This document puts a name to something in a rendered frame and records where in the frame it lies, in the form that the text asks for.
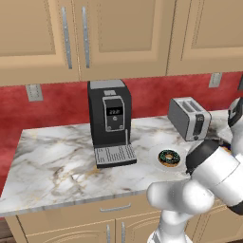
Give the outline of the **white plate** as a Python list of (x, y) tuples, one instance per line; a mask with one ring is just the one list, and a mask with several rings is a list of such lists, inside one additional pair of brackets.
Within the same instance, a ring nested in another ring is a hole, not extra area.
[[(176, 151), (180, 155), (180, 162), (176, 167), (166, 167), (159, 162), (159, 152), (165, 149)], [(158, 169), (164, 172), (184, 173), (186, 171), (185, 159), (187, 151), (174, 144), (158, 144), (149, 150), (149, 161)]]

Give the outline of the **beige wall cupboard door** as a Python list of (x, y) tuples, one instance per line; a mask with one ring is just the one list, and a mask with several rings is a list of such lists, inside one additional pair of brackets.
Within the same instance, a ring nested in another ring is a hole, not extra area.
[[(176, 0), (73, 0), (83, 81), (166, 74)], [(82, 7), (89, 62), (85, 66)]]
[(167, 74), (243, 71), (243, 0), (177, 0)]
[[(68, 69), (61, 7), (72, 69)], [(0, 86), (77, 82), (72, 0), (0, 0)]]

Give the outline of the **beige base cupboard door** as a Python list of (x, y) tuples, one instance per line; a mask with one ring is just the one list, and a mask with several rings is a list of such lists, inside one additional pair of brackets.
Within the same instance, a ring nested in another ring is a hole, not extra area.
[(125, 243), (147, 243), (147, 239), (159, 225), (159, 218), (160, 211), (117, 219), (116, 243), (122, 243), (122, 222), (125, 223)]
[(213, 208), (199, 217), (194, 243), (229, 243), (243, 239), (243, 215), (232, 212), (219, 199)]
[(111, 242), (115, 243), (115, 220), (69, 227), (27, 236), (28, 243), (106, 243), (106, 225), (110, 226)]

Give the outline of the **black coffee machine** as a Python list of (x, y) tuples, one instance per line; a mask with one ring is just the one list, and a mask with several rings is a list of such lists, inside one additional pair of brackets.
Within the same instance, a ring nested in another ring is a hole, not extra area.
[(87, 83), (91, 138), (98, 168), (130, 165), (132, 98), (122, 80)]

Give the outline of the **grey wall socket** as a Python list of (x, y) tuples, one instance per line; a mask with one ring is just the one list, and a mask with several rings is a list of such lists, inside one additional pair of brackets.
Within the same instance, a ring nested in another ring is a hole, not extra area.
[(42, 89), (39, 84), (28, 84), (26, 91), (30, 102), (40, 102), (43, 99)]
[(222, 78), (221, 72), (213, 73), (209, 81), (209, 87), (210, 88), (219, 87), (221, 78)]

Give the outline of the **beige drawer front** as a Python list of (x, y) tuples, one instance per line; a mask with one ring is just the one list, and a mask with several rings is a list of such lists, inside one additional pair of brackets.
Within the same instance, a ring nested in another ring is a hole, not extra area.
[[(132, 205), (128, 209), (100, 212), (100, 208), (119, 207), (129, 203)], [(26, 235), (30, 235), (156, 211), (157, 209), (149, 205), (146, 194), (141, 194), (29, 213), (19, 215), (18, 218)]]

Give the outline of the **silver toaster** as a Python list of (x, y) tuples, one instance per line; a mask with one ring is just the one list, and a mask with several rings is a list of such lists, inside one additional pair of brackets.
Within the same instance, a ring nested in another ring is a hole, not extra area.
[(171, 99), (167, 117), (186, 141), (204, 140), (212, 119), (192, 97)]

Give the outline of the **chocolate sprinkled donut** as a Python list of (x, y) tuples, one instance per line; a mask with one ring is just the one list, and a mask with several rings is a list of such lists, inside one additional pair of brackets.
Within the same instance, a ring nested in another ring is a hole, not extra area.
[(176, 167), (180, 162), (180, 155), (170, 149), (165, 149), (159, 152), (159, 162), (166, 167)]

